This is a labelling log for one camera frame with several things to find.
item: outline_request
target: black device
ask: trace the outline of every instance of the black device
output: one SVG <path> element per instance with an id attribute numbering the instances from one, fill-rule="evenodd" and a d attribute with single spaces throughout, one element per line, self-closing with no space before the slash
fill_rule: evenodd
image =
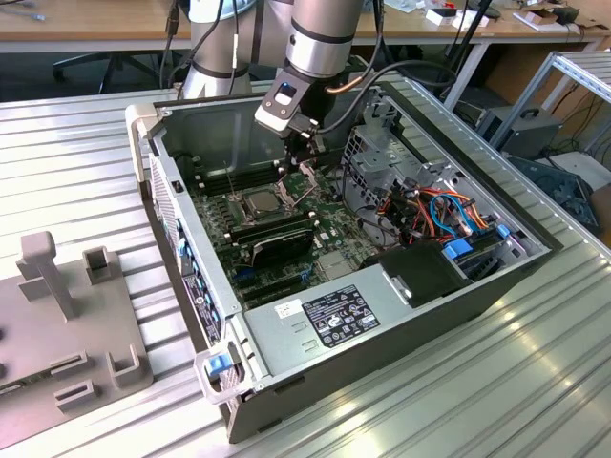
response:
<path id="1" fill-rule="evenodd" d="M 480 0 L 469 0 L 469 3 L 467 4 L 467 6 L 469 10 L 477 11 L 479 10 L 480 4 L 481 4 Z M 494 7 L 489 6 L 488 8 L 486 8 L 486 10 L 484 10 L 484 16 L 486 16 L 489 19 L 496 20 L 500 18 L 500 11 Z"/>
<path id="2" fill-rule="evenodd" d="M 507 106 L 487 110 L 477 124 L 477 133 L 484 140 L 490 141 L 512 109 L 512 106 Z M 512 156 L 534 158 L 550 144 L 561 127 L 559 119 L 551 116 L 538 105 L 530 105 L 516 119 L 498 145 L 498 150 Z"/>
<path id="3" fill-rule="evenodd" d="M 573 24 L 577 19 L 577 16 L 579 16 L 579 10 L 572 7 L 554 8 L 552 13 L 558 18 L 556 22 L 562 26 Z"/>

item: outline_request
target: slotted aluminum surface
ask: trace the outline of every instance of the slotted aluminum surface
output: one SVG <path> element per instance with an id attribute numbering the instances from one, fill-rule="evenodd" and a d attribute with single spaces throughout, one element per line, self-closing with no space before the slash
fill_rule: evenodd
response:
<path id="1" fill-rule="evenodd" d="M 563 52 L 552 65 L 611 103 L 611 52 Z"/>
<path id="2" fill-rule="evenodd" d="M 201 397 L 132 172 L 122 110 L 170 93 L 0 105 L 0 275 L 14 273 L 18 237 L 34 229 L 53 230 L 60 261 L 101 243 L 117 251 L 156 377 L 7 454 L 608 456 L 609 252 L 432 97 L 390 80 L 565 249 L 479 319 L 238 445 Z M 435 157 L 416 129 L 405 134 Z"/>

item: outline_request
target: warning label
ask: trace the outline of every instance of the warning label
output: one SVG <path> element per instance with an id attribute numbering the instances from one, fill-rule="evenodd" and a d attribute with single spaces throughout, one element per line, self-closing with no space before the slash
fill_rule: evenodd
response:
<path id="1" fill-rule="evenodd" d="M 354 285 L 306 302 L 302 307 L 328 348 L 380 325 Z"/>

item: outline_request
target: blue latch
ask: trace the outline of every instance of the blue latch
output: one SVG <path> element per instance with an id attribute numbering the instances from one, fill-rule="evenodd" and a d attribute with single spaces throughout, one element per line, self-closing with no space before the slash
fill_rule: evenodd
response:
<path id="1" fill-rule="evenodd" d="M 233 361 L 229 353 L 222 353 L 219 356 L 210 358 L 208 361 L 206 361 L 205 365 L 208 375 L 210 377 L 214 377 L 215 375 L 219 375 L 221 372 L 233 367 Z"/>
<path id="2" fill-rule="evenodd" d="M 507 239 L 512 233 L 512 231 L 510 231 L 505 224 L 498 224 L 498 226 L 496 227 L 496 231 L 504 239 Z"/>
<path id="3" fill-rule="evenodd" d="M 187 248 L 187 240 L 180 239 L 179 240 L 179 256 L 184 256 L 186 248 Z"/>
<path id="4" fill-rule="evenodd" d="M 473 247 L 464 239 L 456 239 L 446 243 L 446 247 L 443 249 L 444 253 L 448 255 L 448 258 L 454 260 L 459 256 L 462 256 L 470 251 L 473 251 Z"/>

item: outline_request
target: white box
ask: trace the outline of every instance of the white box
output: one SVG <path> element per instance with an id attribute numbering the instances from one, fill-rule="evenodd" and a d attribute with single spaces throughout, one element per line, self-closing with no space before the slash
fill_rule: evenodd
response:
<path id="1" fill-rule="evenodd" d="M 476 14 L 477 14 L 477 11 L 467 11 L 467 14 L 465 15 L 465 20 L 462 23 L 463 31 L 468 29 L 471 26 L 471 23 L 474 21 Z M 460 27 L 461 20 L 462 20 L 462 11 L 459 11 L 456 14 L 455 19 L 452 21 L 453 27 L 458 29 Z M 489 22 L 489 19 L 486 16 L 482 16 L 481 21 L 479 21 L 478 27 L 486 27 L 488 25 L 488 22 Z"/>
<path id="2" fill-rule="evenodd" d="M 456 17 L 456 10 L 450 8 L 432 9 L 427 11 L 425 19 L 437 26 L 449 26 Z"/>

